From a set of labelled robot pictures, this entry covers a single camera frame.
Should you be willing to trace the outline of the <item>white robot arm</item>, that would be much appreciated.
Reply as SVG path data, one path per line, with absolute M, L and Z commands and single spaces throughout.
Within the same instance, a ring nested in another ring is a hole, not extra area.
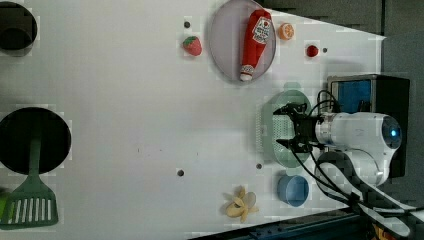
M 378 187 L 389 177 L 390 164 L 402 145 L 403 132 L 389 115 L 370 112 L 314 114 L 306 103 L 287 103 L 271 112 L 271 121 L 288 120 L 287 133 L 274 132 L 272 145 L 305 165 L 329 198 L 362 213 L 397 237 L 407 238 L 412 228 L 406 217 L 413 207 L 389 197 Z

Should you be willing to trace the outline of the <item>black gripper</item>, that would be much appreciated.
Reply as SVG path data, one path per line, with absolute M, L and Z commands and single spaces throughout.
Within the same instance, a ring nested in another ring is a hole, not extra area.
M 316 124 L 320 118 L 308 116 L 305 113 L 308 105 L 306 103 L 288 103 L 276 109 L 274 115 L 291 115 L 294 124 L 295 137 L 292 139 L 277 139 L 276 142 L 294 153 L 309 153 L 309 142 L 317 142 Z

